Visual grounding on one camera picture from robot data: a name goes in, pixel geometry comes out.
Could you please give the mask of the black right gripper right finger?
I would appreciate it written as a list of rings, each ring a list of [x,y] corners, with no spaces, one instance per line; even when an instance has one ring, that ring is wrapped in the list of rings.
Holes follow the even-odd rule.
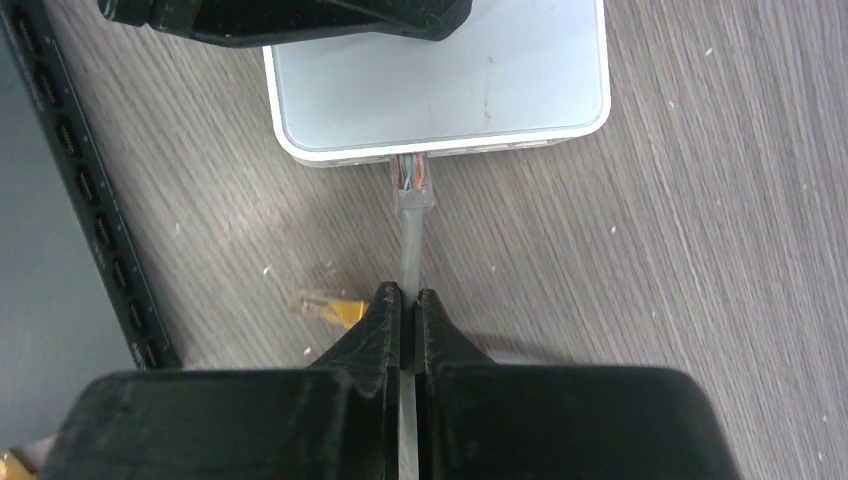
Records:
[[[416,301],[423,479],[736,479],[713,407],[667,367],[499,363]]]

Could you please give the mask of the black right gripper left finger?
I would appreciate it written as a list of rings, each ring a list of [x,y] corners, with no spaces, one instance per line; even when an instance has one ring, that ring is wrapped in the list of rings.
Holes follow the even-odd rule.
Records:
[[[394,479],[402,295],[302,369],[156,370],[90,383],[46,479]]]

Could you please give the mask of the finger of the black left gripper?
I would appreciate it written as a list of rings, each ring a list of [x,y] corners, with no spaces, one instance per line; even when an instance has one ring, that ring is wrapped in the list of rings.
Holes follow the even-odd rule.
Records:
[[[471,0],[99,0],[104,18],[228,48],[380,33],[441,41]]]

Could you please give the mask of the white network switch box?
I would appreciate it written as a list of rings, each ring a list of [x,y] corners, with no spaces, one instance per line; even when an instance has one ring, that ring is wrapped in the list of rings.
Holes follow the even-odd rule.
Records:
[[[438,42],[362,33],[262,53],[276,138],[310,167],[554,145],[611,109],[602,0],[477,1]]]

